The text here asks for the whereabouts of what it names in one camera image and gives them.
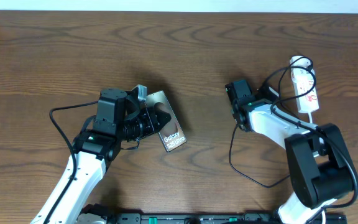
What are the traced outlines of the Galaxy smartphone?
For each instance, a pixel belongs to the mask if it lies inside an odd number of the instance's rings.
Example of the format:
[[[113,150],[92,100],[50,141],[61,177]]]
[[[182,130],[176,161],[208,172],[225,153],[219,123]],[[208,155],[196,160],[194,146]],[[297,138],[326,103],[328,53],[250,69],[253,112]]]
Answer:
[[[146,103],[149,108],[162,111],[170,115],[170,120],[158,132],[160,140],[167,152],[180,147],[186,143],[186,137],[175,116],[173,109],[168,101],[164,91],[151,93],[146,97]]]

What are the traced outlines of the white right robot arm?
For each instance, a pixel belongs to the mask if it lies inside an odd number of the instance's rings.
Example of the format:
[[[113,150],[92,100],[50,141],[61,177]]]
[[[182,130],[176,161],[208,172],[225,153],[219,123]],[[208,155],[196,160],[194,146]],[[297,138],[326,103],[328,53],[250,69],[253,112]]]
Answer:
[[[280,111],[269,86],[253,93],[246,80],[228,83],[236,127],[262,134],[286,151],[293,193],[273,213],[246,213],[243,223],[346,223],[344,215],[328,213],[336,201],[358,194],[358,175],[339,128],[318,126]]]

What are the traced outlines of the white power strip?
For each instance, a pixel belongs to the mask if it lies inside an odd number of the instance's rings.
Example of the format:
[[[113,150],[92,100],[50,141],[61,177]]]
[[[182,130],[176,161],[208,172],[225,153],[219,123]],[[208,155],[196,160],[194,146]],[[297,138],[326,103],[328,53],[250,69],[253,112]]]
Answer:
[[[290,59],[291,80],[293,82],[295,95],[306,93],[314,84],[310,72],[314,73],[313,63],[304,56],[296,55]],[[312,113],[319,109],[316,88],[313,88],[307,95],[296,99],[296,105],[299,113]]]

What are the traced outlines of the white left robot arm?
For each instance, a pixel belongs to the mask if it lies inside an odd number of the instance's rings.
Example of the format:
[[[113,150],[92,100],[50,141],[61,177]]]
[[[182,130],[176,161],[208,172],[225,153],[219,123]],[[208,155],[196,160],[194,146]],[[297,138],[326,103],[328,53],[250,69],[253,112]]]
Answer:
[[[131,91],[101,90],[96,114],[86,119],[73,141],[63,137],[70,151],[68,164],[33,223],[116,222],[107,208],[85,203],[122,150],[122,142],[140,142],[170,122],[171,114],[147,106],[146,97],[142,85]]]

